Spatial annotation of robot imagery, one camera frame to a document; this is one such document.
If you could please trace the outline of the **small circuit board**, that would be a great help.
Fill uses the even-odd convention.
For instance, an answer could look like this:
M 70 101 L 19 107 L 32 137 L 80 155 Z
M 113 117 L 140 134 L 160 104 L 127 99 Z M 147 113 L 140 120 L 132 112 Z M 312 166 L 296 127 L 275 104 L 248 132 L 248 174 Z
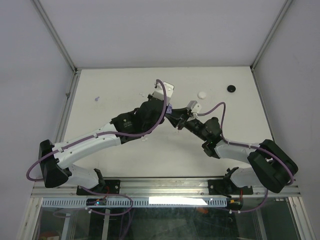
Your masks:
M 90 203 L 93 206 L 106 206 L 107 205 L 107 199 L 101 198 L 101 199 L 95 199 Z

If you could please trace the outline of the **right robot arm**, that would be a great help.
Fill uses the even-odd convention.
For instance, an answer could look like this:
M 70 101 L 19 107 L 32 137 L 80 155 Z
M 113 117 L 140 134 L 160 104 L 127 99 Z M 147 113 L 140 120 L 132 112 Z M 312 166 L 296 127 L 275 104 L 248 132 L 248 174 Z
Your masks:
M 297 164 L 273 141 L 241 143 L 227 140 L 222 123 L 217 117 L 201 122 L 188 107 L 172 109 L 165 114 L 172 126 L 187 129 L 203 141 L 202 149 L 208 157 L 231 159 L 246 163 L 248 167 L 233 167 L 224 176 L 223 187 L 230 194 L 242 187 L 263 186 L 273 193 L 294 182 Z

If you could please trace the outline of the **aluminium frame post left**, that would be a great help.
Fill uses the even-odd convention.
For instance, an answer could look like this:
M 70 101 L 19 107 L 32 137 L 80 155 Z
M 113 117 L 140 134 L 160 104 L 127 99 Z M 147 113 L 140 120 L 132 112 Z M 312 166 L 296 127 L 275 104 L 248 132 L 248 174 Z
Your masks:
M 65 60 L 65 62 L 67 63 L 68 67 L 71 69 L 71 71 L 76 74 L 78 68 L 76 67 L 74 61 L 72 60 L 70 54 L 68 53 L 65 45 L 63 44 L 57 30 L 55 29 L 52 21 L 49 18 L 49 15 L 47 14 L 43 4 L 41 3 L 40 0 L 31 0 L 30 1 L 34 7 L 34 9 L 36 10 L 36 12 L 38 13 L 41 21 L 43 22 L 43 24 L 45 25 L 49 35 L 51 36 L 51 38 L 53 39 L 55 45 L 57 46 L 59 52 L 61 53 L 63 59 Z

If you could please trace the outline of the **aluminium frame post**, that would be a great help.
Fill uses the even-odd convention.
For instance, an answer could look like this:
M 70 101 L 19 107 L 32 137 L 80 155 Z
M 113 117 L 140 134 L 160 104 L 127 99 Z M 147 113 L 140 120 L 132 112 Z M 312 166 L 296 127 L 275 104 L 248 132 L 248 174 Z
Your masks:
M 264 52 L 266 51 L 267 47 L 269 46 L 271 40 L 273 39 L 276 31 L 278 30 L 279 26 L 281 25 L 282 21 L 284 20 L 285 16 L 287 15 L 290 7 L 292 6 L 294 0 L 285 0 L 283 5 L 281 6 L 278 14 L 276 15 L 275 20 L 273 21 L 265 39 L 263 40 L 262 45 L 260 46 L 253 62 L 250 65 L 251 72 L 255 71 L 259 61 L 261 60 Z
M 49 18 L 49 15 L 47 14 L 43 4 L 41 3 L 40 0 L 31 0 L 30 1 L 34 7 L 34 9 L 36 10 L 36 12 L 38 13 L 41 21 L 43 22 L 43 24 L 45 25 L 49 35 L 51 36 L 51 38 L 53 39 L 55 45 L 57 46 L 59 52 L 61 53 L 63 59 L 65 60 L 65 62 L 67 63 L 68 67 L 71 69 L 71 71 L 76 74 L 78 68 L 76 67 L 74 61 L 72 60 L 70 54 L 68 53 L 65 45 L 63 44 L 57 30 L 55 29 L 52 21 Z

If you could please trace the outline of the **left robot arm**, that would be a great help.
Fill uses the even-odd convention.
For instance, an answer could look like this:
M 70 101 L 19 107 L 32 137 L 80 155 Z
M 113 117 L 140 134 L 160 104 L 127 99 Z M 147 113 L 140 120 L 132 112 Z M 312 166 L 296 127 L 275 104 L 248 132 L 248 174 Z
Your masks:
M 39 144 L 39 160 L 46 188 L 65 183 L 84 186 L 93 194 L 100 194 L 105 182 L 98 169 L 88 170 L 74 163 L 100 150 L 123 145 L 150 134 L 164 121 L 170 97 L 149 95 L 140 107 L 122 113 L 97 130 L 70 141 Z

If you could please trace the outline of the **aluminium frame post right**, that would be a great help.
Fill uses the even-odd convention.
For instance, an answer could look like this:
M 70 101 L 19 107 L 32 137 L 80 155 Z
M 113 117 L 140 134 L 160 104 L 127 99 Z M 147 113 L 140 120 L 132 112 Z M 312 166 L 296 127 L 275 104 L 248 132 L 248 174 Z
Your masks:
M 261 60 L 264 52 L 266 51 L 267 47 L 269 46 L 271 40 L 273 39 L 276 31 L 278 30 L 279 26 L 281 25 L 282 21 L 284 20 L 285 16 L 287 15 L 290 7 L 292 6 L 294 0 L 285 0 L 283 5 L 281 6 L 278 14 L 276 15 L 275 20 L 273 21 L 265 39 L 263 40 L 262 45 L 260 46 L 253 62 L 250 65 L 251 72 L 255 71 L 259 61 Z

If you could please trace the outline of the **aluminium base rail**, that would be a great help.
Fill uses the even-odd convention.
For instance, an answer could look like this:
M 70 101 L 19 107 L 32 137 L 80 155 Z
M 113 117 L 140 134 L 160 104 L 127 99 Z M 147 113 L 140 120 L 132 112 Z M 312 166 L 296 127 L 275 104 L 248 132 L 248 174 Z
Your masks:
M 120 180 L 119 194 L 132 198 L 148 197 L 220 197 L 223 195 L 209 195 L 208 180 L 220 177 L 122 177 L 105 178 Z M 46 188 L 43 182 L 36 182 L 31 191 L 32 198 L 67 198 L 76 195 L 77 186 L 63 184 L 56 188 Z

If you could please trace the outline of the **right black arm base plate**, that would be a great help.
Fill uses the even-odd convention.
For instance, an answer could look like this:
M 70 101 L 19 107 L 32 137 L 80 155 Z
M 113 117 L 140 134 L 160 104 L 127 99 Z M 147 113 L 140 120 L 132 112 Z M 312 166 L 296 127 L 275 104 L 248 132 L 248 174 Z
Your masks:
M 237 187 L 230 180 L 221 179 L 209 179 L 207 181 L 208 184 L 208 192 L 209 195 L 223 195 L 223 196 L 231 196 L 231 195 L 253 195 L 252 187 Z

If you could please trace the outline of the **purple earbud charging case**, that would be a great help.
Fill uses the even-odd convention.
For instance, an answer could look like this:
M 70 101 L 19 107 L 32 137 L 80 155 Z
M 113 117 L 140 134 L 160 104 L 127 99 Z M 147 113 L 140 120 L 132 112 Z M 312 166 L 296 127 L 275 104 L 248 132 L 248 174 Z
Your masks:
M 172 112 L 173 112 L 173 106 L 172 106 L 172 104 L 170 103 L 170 104 L 167 106 L 167 108 L 166 108 L 166 114 L 171 115 Z

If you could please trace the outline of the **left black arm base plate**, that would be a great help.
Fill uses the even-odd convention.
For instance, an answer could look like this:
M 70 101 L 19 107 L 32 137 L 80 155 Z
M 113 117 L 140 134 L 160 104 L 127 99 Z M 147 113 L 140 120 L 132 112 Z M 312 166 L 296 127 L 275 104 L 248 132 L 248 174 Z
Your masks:
M 119 194 L 121 188 L 121 181 L 119 179 L 104 179 L 97 186 L 89 188 L 90 191 L 95 193 L 106 194 Z M 93 193 L 87 192 L 80 186 L 76 190 L 77 196 L 93 196 Z

